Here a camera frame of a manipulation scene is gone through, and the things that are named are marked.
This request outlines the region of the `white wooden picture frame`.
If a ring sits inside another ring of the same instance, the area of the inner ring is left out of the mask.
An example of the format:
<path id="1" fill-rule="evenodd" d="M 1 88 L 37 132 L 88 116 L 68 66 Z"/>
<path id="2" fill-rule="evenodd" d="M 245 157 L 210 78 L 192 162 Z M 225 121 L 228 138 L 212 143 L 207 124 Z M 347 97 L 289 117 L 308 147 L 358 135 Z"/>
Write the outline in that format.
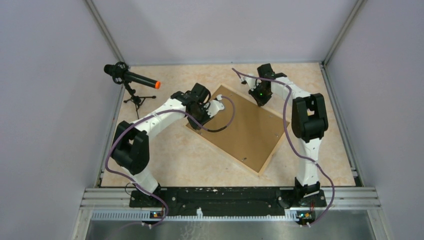
<path id="1" fill-rule="evenodd" d="M 223 100 L 224 109 L 206 123 L 206 128 L 217 130 L 227 123 L 230 125 L 211 133 L 195 130 L 186 123 L 184 130 L 211 149 L 199 155 L 205 167 L 218 172 L 234 166 L 260 177 L 285 140 L 284 118 L 268 107 L 259 107 L 251 97 L 223 83 L 212 89 L 212 96 L 218 95 L 228 99 Z"/>

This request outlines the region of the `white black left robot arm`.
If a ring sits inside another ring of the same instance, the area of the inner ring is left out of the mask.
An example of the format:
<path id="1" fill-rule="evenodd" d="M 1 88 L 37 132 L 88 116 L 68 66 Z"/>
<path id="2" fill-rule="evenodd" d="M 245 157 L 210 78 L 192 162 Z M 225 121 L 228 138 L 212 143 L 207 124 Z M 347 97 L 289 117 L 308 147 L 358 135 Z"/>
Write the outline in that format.
<path id="1" fill-rule="evenodd" d="M 195 130 L 205 129 L 206 123 L 224 109 L 222 96 L 212 98 L 211 92 L 197 83 L 192 90 L 173 93 L 159 108 L 144 118 L 118 124 L 110 157 L 125 170 L 125 176 L 139 189 L 141 200 L 149 207 L 160 202 L 158 181 L 147 166 L 150 142 L 174 122 L 187 118 Z"/>

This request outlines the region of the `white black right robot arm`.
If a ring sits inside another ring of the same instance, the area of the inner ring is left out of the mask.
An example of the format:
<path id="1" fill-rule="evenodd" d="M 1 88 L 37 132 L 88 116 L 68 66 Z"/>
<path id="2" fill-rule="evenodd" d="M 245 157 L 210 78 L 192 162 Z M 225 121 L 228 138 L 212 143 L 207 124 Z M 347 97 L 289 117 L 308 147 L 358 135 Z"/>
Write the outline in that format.
<path id="1" fill-rule="evenodd" d="M 293 200 L 299 206 L 307 206 L 321 189 L 319 148 L 329 128 L 325 98 L 321 93 L 312 94 L 298 87 L 286 74 L 274 72 L 269 63 L 259 66 L 257 73 L 258 76 L 241 77 L 241 82 L 248 85 L 248 93 L 258 106 L 264 106 L 274 95 L 284 100 L 284 112 L 291 106 L 291 129 L 300 147 L 294 150 L 300 163 Z"/>

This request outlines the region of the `black tripod microphone stand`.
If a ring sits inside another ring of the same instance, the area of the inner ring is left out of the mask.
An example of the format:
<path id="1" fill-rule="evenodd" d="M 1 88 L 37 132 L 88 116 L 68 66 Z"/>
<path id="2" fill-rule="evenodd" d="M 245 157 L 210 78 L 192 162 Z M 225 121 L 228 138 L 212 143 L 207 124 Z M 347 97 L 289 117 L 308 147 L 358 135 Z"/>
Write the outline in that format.
<path id="1" fill-rule="evenodd" d="M 124 100 L 123 103 L 125 103 L 125 104 L 128 103 L 128 102 L 133 103 L 134 106 L 135 106 L 135 113 L 136 113 L 137 119 L 139 119 L 140 118 L 139 109 L 143 105 L 143 103 L 145 102 L 145 100 L 146 99 L 156 99 L 157 96 L 156 95 L 152 95 L 152 96 L 138 96 L 138 95 L 135 95 L 136 90 L 135 89 L 132 89 L 129 83 L 124 83 L 123 85 L 124 85 L 125 90 L 130 95 L 130 98 Z"/>

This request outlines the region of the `black microphone orange tip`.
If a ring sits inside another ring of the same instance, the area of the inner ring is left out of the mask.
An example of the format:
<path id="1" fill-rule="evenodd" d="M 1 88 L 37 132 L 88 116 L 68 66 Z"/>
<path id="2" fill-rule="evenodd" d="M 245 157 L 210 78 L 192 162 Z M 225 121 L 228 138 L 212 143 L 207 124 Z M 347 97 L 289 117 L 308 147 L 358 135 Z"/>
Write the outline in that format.
<path id="1" fill-rule="evenodd" d="M 159 89 L 161 82 L 142 76 L 129 71 L 128 67 L 118 65 L 106 64 L 103 68 L 104 72 L 111 76 L 113 81 L 117 84 L 135 82 L 150 88 Z"/>

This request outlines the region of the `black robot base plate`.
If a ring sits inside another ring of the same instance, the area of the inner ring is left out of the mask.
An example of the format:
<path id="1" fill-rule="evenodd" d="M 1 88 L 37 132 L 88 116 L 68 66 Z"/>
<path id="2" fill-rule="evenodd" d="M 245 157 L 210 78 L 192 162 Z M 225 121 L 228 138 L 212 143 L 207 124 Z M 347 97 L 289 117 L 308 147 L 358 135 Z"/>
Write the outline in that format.
<path id="1" fill-rule="evenodd" d="M 130 195 L 131 208 L 168 207 L 168 216 L 193 216 L 198 209 L 206 217 L 283 216 L 290 208 L 327 206 L 324 192 L 297 198 L 292 187 L 163 187 L 148 196 L 139 190 Z"/>

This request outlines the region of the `aluminium front rail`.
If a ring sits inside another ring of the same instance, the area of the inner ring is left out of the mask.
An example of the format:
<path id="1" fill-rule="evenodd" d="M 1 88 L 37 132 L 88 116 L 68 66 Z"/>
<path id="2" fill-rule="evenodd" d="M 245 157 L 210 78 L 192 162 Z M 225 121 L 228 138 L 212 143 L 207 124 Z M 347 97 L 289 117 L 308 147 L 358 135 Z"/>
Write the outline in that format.
<path id="1" fill-rule="evenodd" d="M 292 187 L 132 187 L 84 191 L 72 238 L 392 240 L 373 187 L 325 187 L 298 201 Z"/>

